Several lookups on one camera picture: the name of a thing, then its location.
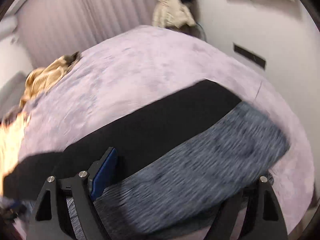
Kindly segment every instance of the blue gripper pad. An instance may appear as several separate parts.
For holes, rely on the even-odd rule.
[[[115,148],[109,147],[102,158],[95,161],[89,168],[88,189],[90,198],[95,201],[111,183],[116,169],[118,153]]]

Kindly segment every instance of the gray pillow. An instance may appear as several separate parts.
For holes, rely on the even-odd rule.
[[[15,105],[19,105],[27,77],[18,72],[0,89],[0,120]]]

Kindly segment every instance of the beige garment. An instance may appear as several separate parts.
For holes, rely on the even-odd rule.
[[[0,125],[0,195],[3,195],[3,179],[11,173],[18,163],[18,154],[24,138],[24,128],[30,116],[19,113],[17,119],[6,126]]]
[[[158,0],[155,10],[153,11],[152,25],[155,27],[177,27],[183,25],[195,26],[189,8],[181,3],[181,0]]]
[[[35,98],[42,91],[52,88],[71,68],[79,61],[80,54],[76,52],[72,56],[62,56],[51,63],[47,68],[37,68],[32,71],[25,85],[25,91],[20,99],[20,107]]]

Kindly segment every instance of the bed sheet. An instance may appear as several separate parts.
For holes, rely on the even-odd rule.
[[[31,121],[20,161],[62,151],[120,117],[209,79],[267,114],[287,135],[291,147],[270,173],[288,233],[301,220],[313,195],[311,147],[297,116],[264,77],[199,39],[151,26],[106,40],[82,55],[55,87],[27,103]],[[207,230],[184,239],[203,239]]]

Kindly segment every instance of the wall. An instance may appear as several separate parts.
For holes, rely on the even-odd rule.
[[[0,88],[17,72],[27,76],[33,69],[27,51],[17,40],[14,33],[0,40]]]
[[[296,0],[197,0],[208,43],[262,73],[300,118],[314,154],[320,196],[320,33]],[[233,42],[267,61],[266,71]]]

